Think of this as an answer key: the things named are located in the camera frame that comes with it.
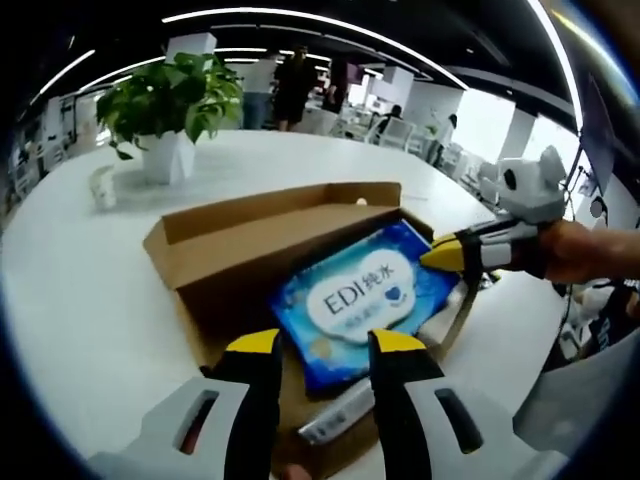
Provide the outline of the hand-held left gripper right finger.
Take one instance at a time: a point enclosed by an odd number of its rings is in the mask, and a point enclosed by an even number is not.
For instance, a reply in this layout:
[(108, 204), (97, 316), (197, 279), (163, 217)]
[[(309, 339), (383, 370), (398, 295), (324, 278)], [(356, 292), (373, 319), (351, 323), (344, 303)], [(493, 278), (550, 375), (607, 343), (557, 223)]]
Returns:
[(417, 338), (368, 334), (374, 418), (389, 479), (553, 479), (565, 455), (518, 437), (498, 402), (443, 373)]

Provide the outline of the person's right hand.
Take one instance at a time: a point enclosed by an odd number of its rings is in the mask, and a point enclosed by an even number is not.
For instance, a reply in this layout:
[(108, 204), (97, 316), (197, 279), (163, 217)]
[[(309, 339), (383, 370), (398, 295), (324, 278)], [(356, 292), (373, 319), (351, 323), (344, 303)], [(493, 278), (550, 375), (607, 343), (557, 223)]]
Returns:
[(539, 234), (539, 245), (547, 262), (545, 278), (574, 284), (600, 274), (601, 249), (598, 235), (578, 222), (561, 220)]

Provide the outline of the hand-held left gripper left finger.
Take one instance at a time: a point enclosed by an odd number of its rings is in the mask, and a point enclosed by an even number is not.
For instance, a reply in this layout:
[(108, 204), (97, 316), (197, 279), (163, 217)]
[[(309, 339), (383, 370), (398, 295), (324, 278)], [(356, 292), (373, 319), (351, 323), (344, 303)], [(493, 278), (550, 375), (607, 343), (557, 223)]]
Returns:
[(231, 342), (206, 377), (148, 411), (139, 435), (89, 466), (100, 479), (266, 479), (279, 424), (277, 328)]

